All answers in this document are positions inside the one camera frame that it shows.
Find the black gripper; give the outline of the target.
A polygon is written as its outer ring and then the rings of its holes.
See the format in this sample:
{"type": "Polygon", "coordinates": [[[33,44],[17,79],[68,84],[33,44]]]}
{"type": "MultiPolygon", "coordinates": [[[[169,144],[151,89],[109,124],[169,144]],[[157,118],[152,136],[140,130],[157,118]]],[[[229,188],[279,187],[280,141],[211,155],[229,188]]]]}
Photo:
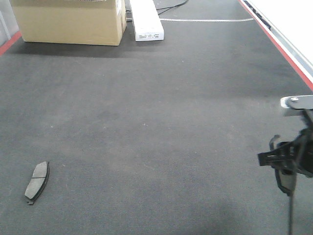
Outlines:
{"type": "Polygon", "coordinates": [[[300,131],[292,141],[277,142],[280,135],[274,135],[269,141],[270,151],[258,153],[259,166],[313,176],[313,96],[293,95],[280,99],[280,105],[287,110],[287,116],[301,116],[306,128],[300,131]]]}

